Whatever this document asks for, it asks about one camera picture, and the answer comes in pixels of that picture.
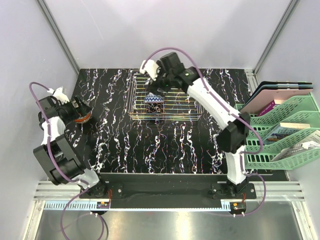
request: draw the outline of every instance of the black marble tabletop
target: black marble tabletop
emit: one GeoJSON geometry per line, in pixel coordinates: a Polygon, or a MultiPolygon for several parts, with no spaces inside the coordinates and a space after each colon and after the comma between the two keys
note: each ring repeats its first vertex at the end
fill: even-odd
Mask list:
{"type": "MultiPolygon", "coordinates": [[[[202,69],[231,106],[248,100],[243,69],[202,69]]],[[[82,69],[73,95],[93,108],[89,122],[65,134],[90,167],[101,173],[220,174],[227,172],[216,143],[221,131],[207,112],[198,121],[132,120],[126,111],[132,69],[82,69]]]]}

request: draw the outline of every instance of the green plastic tray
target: green plastic tray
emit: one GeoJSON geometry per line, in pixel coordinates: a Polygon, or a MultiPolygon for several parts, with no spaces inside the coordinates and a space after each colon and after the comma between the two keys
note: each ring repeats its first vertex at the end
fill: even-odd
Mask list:
{"type": "MultiPolygon", "coordinates": [[[[236,104],[234,108],[240,110],[243,106],[244,104],[236,104]]],[[[256,116],[255,114],[251,114],[250,124],[252,126],[259,125],[269,128],[300,111],[319,111],[311,94],[306,96],[293,96],[265,115],[256,116]]]]}
{"type": "MultiPolygon", "coordinates": [[[[298,123],[309,123],[311,127],[300,130],[273,144],[263,146],[263,151],[259,154],[247,154],[245,156],[245,167],[247,169],[292,170],[319,158],[320,149],[312,149],[279,161],[270,162],[282,149],[289,148],[314,131],[320,130],[320,112],[318,111],[297,112],[293,116],[286,118],[283,122],[294,123],[295,121],[298,123]],[[303,116],[302,114],[308,114],[308,117],[302,120],[295,118],[295,116],[303,116]]],[[[246,151],[257,152],[259,148],[260,143],[257,138],[247,139],[246,151]]]]}
{"type": "MultiPolygon", "coordinates": [[[[242,107],[243,104],[235,106],[236,109],[242,107]]],[[[314,131],[320,130],[320,112],[311,94],[293,96],[263,116],[256,117],[256,115],[251,114],[250,124],[262,138],[280,122],[310,124],[311,127],[300,130],[273,144],[263,146],[263,151],[259,154],[247,154],[245,156],[245,167],[247,169],[293,170],[320,158],[320,149],[311,149],[285,159],[270,162],[282,149],[289,148],[314,131]]],[[[247,152],[257,152],[260,149],[258,138],[251,131],[245,149],[247,152]]]]}

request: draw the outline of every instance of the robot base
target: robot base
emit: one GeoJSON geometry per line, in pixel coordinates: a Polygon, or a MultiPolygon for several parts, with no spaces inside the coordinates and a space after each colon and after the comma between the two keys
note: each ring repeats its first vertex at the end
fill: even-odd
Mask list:
{"type": "Polygon", "coordinates": [[[220,199],[256,199],[257,194],[255,190],[255,185],[253,183],[248,183],[242,190],[238,193],[230,191],[230,185],[227,182],[217,182],[211,184],[211,189],[208,192],[212,195],[215,200],[220,199]]]}
{"type": "MultiPolygon", "coordinates": [[[[105,183],[106,189],[111,190],[112,191],[112,199],[121,199],[122,195],[123,195],[123,188],[124,185],[122,183],[105,183]]],[[[101,199],[101,198],[105,198],[108,199],[109,196],[108,194],[102,197],[99,197],[97,195],[94,194],[88,194],[87,192],[83,195],[80,196],[81,199],[101,199]]]]}

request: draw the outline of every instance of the metal floor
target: metal floor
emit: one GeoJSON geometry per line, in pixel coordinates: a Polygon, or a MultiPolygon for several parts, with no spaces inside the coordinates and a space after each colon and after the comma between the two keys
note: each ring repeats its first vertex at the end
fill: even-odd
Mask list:
{"type": "MultiPolygon", "coordinates": [[[[247,212],[258,206],[256,202],[247,204],[247,212]]],[[[63,225],[85,213],[67,211],[63,225]]],[[[60,216],[61,211],[44,210],[36,240],[64,240],[59,231],[60,216]]],[[[209,212],[128,211],[109,211],[103,217],[109,228],[108,240],[302,240],[293,207],[288,202],[265,202],[257,213],[243,218],[215,216],[209,212]]],[[[99,219],[85,216],[65,232],[71,240],[96,240],[101,229],[99,219]]]]}

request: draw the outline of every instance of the blue patterned object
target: blue patterned object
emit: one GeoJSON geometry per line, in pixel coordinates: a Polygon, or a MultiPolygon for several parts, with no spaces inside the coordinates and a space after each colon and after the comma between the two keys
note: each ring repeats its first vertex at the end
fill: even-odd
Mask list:
{"type": "Polygon", "coordinates": [[[153,93],[149,92],[147,96],[145,96],[144,101],[145,104],[163,104],[165,100],[157,95],[154,95],[153,93]]]}

